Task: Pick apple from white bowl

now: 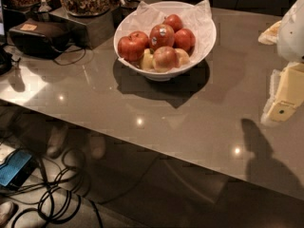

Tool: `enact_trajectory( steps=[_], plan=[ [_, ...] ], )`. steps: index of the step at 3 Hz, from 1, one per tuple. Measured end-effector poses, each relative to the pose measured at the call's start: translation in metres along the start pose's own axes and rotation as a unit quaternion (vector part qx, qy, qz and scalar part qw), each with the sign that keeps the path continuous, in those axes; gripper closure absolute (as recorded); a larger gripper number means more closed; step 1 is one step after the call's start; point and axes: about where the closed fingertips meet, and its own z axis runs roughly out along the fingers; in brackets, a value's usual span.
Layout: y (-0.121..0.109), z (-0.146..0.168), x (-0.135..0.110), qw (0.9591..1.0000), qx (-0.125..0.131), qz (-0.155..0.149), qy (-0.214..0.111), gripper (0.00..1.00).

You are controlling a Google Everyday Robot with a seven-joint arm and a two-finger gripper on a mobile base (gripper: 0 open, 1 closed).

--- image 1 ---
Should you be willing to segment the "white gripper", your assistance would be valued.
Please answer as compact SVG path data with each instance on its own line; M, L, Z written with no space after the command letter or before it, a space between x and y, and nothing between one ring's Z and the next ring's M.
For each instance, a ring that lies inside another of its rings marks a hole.
M304 0L296 0L281 22L277 21L258 37L263 45L277 46L277 53L290 63L274 69L270 78L269 99L261 123L275 126L288 121L304 103Z

